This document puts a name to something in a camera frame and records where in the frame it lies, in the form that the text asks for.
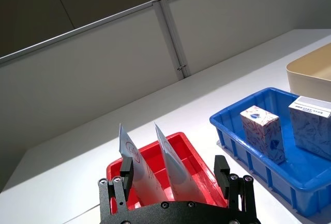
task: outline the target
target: beige tray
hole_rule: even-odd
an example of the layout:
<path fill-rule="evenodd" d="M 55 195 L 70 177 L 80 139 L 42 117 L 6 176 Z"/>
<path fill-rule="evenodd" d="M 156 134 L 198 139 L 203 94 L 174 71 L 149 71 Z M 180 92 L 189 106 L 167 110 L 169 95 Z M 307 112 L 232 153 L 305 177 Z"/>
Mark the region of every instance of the beige tray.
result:
<path fill-rule="evenodd" d="M 291 92 L 324 101 L 331 101 L 331 43 L 286 67 Z"/>

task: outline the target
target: red plastic bin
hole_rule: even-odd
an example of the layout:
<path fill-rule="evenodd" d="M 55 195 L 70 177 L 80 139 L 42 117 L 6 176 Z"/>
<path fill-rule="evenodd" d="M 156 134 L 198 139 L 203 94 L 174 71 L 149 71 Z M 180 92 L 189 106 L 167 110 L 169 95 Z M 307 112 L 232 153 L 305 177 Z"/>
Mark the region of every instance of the red plastic bin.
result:
<path fill-rule="evenodd" d="M 224 199 L 214 175 L 199 156 L 197 151 L 194 149 L 185 134 L 178 132 L 168 136 L 167 139 L 201 189 L 203 195 L 206 198 L 206 203 L 210 205 L 226 207 L 227 201 Z M 169 201 L 174 201 L 159 142 L 155 141 L 152 144 L 139 149 L 139 151 L 159 180 Z M 121 164 L 122 159 L 118 159 L 107 166 L 107 179 L 111 180 L 115 176 L 119 175 Z M 112 214 L 116 213 L 117 207 L 114 198 L 111 199 L 110 204 Z M 130 190 L 127 206 L 129 210 L 141 207 L 133 187 Z"/>

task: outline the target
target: blue plastic bin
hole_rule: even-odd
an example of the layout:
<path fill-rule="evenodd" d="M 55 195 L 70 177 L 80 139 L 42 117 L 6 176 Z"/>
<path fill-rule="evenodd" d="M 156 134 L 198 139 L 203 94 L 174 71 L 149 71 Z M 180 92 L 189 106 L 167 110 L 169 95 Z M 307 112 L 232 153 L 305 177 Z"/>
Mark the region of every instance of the blue plastic bin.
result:
<path fill-rule="evenodd" d="M 331 203 L 331 161 L 295 146 L 288 106 L 297 97 L 266 88 L 214 114 L 210 122 L 217 128 L 223 148 L 308 217 Z M 245 142 L 240 113 L 252 105 L 280 117 L 285 162 L 277 165 Z"/>

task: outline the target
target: table surface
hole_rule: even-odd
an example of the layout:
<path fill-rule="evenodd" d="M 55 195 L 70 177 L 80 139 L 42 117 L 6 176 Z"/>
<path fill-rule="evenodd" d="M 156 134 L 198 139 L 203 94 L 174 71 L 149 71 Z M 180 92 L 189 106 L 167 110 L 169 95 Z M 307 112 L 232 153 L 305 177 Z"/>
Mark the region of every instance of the table surface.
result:
<path fill-rule="evenodd" d="M 250 174 L 217 146 L 209 117 L 266 87 L 289 91 L 286 64 L 330 42 L 331 29 L 293 30 L 28 150 L 0 194 L 1 222 L 99 223 L 97 181 L 120 158 L 120 122 L 139 148 L 157 140 L 155 121 L 165 135 L 184 132 L 210 168 L 223 154 Z M 307 219 L 258 178 L 254 191 L 261 223 L 331 223 L 331 207 Z"/>

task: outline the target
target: patterned box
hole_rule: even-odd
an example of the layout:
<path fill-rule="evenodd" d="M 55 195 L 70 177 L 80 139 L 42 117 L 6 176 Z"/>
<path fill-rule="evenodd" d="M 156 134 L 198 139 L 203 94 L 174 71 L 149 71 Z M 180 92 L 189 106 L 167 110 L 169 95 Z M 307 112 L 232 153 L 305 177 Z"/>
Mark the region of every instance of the patterned box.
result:
<path fill-rule="evenodd" d="M 279 117 L 252 106 L 240 113 L 246 142 L 275 163 L 285 161 Z"/>
<path fill-rule="evenodd" d="M 289 111 L 295 144 L 331 159 L 331 103 L 300 96 Z"/>

